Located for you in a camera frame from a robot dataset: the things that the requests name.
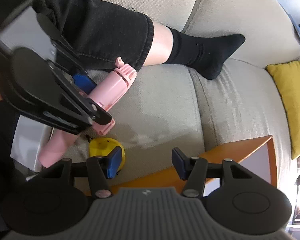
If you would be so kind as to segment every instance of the yellow pillow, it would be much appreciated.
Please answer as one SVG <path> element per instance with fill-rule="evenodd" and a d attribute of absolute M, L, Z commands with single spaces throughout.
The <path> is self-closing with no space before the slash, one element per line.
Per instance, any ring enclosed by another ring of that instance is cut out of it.
<path fill-rule="evenodd" d="M 292 154 L 300 156 L 300 61 L 269 65 L 267 70 L 273 77 L 286 109 L 291 137 Z"/>

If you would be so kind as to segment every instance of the black sock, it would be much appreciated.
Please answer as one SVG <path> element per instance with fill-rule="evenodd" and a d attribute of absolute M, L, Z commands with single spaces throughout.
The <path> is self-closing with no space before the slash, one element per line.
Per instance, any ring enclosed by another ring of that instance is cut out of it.
<path fill-rule="evenodd" d="M 245 42 L 245 37 L 241 34 L 200 38 L 170 30 L 173 35 L 173 47 L 165 63 L 194 68 L 206 79 L 216 78 L 226 59 Z"/>

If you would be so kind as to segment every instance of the white logo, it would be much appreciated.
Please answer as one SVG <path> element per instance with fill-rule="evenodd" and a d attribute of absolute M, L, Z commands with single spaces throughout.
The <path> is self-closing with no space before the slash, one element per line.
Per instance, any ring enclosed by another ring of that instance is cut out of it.
<path fill-rule="evenodd" d="M 144 191 L 142 191 L 143 195 L 150 195 L 151 194 L 151 191 L 149 189 L 145 189 Z"/>

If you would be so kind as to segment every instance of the pink plastic bottle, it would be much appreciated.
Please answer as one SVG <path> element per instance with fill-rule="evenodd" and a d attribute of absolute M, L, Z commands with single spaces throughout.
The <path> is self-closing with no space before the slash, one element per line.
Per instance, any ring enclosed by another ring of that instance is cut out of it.
<path fill-rule="evenodd" d="M 117 58 L 115 65 L 117 68 L 111 71 L 88 95 L 88 98 L 91 98 L 106 111 L 109 111 L 128 91 L 137 76 L 137 71 L 129 64 L 124 64 L 120 57 Z M 92 125 L 93 129 L 101 136 L 106 135 L 113 126 L 114 119 L 106 125 L 100 125 L 96 122 Z M 56 130 L 39 153 L 40 163 L 46 168 L 56 163 L 79 135 Z"/>

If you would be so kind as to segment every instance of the sofa backrest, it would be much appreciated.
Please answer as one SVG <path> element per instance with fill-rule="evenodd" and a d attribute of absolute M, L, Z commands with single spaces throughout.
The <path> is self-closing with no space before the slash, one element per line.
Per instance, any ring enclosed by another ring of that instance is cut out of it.
<path fill-rule="evenodd" d="M 106 0 L 147 14 L 186 34 L 241 33 L 246 42 L 231 56 L 264 68 L 300 60 L 300 43 L 276 0 Z"/>

